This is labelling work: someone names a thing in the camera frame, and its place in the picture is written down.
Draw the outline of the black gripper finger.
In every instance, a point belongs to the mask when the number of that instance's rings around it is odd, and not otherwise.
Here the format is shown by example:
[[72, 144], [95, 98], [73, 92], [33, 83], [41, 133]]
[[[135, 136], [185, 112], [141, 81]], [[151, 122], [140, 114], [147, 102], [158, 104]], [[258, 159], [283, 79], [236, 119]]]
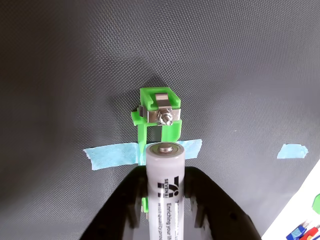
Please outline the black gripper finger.
[[190, 199], [194, 227], [202, 240], [260, 240], [253, 221], [208, 175], [187, 166], [184, 196]]
[[82, 240], [132, 240], [139, 228], [142, 198], [147, 196], [145, 166], [135, 167], [108, 198], [82, 236]]

